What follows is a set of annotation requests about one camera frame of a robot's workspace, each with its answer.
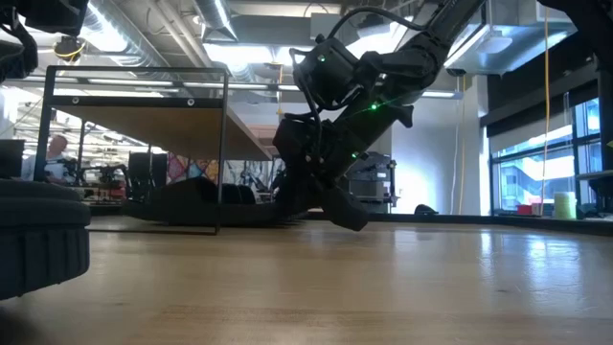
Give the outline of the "black monitor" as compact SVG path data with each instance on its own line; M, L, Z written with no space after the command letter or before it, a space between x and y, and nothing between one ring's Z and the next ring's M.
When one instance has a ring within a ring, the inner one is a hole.
M24 140L0 139L0 177L21 175L24 146Z

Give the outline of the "black equipment cart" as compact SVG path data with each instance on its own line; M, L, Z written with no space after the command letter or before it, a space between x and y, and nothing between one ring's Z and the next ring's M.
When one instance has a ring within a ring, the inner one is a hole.
M396 161L388 154L366 152L345 173L345 187L374 214L390 214L397 206Z

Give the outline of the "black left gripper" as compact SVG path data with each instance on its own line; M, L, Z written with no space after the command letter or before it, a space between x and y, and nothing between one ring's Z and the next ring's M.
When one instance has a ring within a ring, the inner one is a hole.
M89 0L13 0L13 36L21 41L25 26L69 36L80 34Z

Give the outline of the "round black ceiling fixture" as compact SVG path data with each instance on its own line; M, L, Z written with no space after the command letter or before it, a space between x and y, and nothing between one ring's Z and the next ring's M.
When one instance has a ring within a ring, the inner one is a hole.
M77 62L81 56L81 52L86 47L86 41L76 37L64 35L58 42L55 43L54 54L65 62Z

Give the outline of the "black foam slide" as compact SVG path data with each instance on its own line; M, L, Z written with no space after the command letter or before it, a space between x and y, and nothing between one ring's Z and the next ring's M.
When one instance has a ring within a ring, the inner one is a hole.
M256 204L254 192L245 185L223 184L222 202L224 204L252 205Z
M89 207L68 187L0 179L0 300L84 274L90 221Z
M195 177L155 189L146 200L124 202L125 215L179 226L264 226L300 219L307 213L284 217L274 202L252 205L217 202L217 186Z

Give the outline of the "long ceiling light strip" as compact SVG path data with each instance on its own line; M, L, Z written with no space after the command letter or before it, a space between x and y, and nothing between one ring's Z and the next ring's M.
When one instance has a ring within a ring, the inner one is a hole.
M69 84L92 84L111 86L130 86L145 89L170 89L170 88L204 88L222 89L222 81L170 81L170 80L121 80L121 79L97 79L83 77L56 77L56 82ZM272 92L300 92L298 86L293 84L266 84L266 83L235 83L228 84L230 90L241 91L272 91ZM464 93L460 91L443 91L427 89L422 93L424 98L460 100Z

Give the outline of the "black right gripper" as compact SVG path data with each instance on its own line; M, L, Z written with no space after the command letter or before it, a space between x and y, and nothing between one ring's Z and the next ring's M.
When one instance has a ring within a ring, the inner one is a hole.
M325 120L318 127L315 144L316 166L288 168L279 184L276 204L280 214L290 218L306 213L314 203L309 191L297 191L300 184L310 177L322 179L331 187L338 178L366 150L369 125L364 119ZM361 231L368 223L369 214L362 203L338 186L324 189L321 207L326 217L334 224L352 231Z

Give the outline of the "silver spiral ceiling duct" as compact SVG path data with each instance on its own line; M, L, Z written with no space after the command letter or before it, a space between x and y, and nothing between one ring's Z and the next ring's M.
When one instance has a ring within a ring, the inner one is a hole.
M144 34L112 0L89 0L80 36L129 67L168 67Z
M217 32L230 41L238 41L238 37L232 27L231 10L226 0L193 0L201 24L201 40L205 42L209 35Z

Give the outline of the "black aluminium table frame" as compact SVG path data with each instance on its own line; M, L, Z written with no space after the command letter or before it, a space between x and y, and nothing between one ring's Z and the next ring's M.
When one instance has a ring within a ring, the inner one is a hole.
M400 224L452 224L452 225L500 225L525 229L563 232L579 235L613 238L613 221L563 220L554 218L530 218L517 216L450 216L370 214L367 223L390 222Z

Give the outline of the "person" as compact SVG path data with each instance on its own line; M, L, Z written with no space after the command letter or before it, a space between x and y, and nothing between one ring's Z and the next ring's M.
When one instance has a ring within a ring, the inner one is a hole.
M67 184L75 181L75 178L68 173L68 169L61 162L62 159L65 159L64 151L67 145L68 141L64 136L56 135L47 148L44 171L47 180L52 183ZM23 180L34 180L35 161L35 155L31 155L23 161L21 168L21 178Z

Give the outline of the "colourful patchwork hanging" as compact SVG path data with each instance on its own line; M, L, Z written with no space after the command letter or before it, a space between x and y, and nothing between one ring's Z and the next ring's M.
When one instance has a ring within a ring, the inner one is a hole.
M172 152L168 153L167 182L169 184L194 177L205 177L216 183L218 162L215 159L194 160Z

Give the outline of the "wooden shelf with black frame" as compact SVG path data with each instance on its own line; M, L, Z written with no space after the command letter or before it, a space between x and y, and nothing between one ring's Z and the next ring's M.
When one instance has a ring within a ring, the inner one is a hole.
M50 130L53 109L84 122L107 127L131 138L194 159L265 161L270 152L232 111L228 97L146 98L57 96L54 93L60 65L50 65L44 93L38 139ZM222 202L223 180L216 181L217 202Z

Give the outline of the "silver rectangular ceiling duct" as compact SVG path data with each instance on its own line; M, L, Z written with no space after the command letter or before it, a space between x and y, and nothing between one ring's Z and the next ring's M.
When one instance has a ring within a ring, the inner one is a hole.
M452 45L445 69L470 74L503 75L552 48L577 29L565 23L550 23L545 37L542 22L529 26L473 25L466 27Z

